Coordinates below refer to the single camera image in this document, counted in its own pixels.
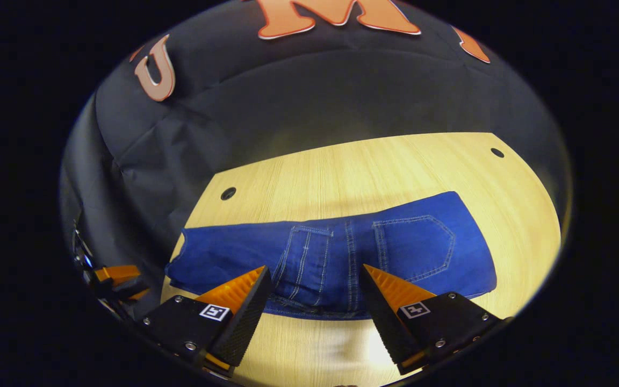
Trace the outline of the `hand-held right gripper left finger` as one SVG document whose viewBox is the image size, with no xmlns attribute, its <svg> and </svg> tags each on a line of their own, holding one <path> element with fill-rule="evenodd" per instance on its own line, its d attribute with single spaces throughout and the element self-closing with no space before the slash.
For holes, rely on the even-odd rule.
<svg viewBox="0 0 619 387">
<path fill-rule="evenodd" d="M 182 362 L 217 377 L 231 377 L 271 292 L 268 267 L 258 267 L 201 296 L 170 297 L 140 319 L 138 327 Z"/>
</svg>

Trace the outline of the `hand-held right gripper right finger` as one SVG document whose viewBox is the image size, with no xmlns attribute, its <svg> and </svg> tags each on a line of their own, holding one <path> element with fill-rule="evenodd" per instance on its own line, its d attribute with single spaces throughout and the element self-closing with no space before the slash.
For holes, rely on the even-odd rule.
<svg viewBox="0 0 619 387">
<path fill-rule="evenodd" d="M 511 323 L 457 292 L 436 295 L 364 264 L 366 308 L 401 375 L 434 368 Z"/>
</svg>

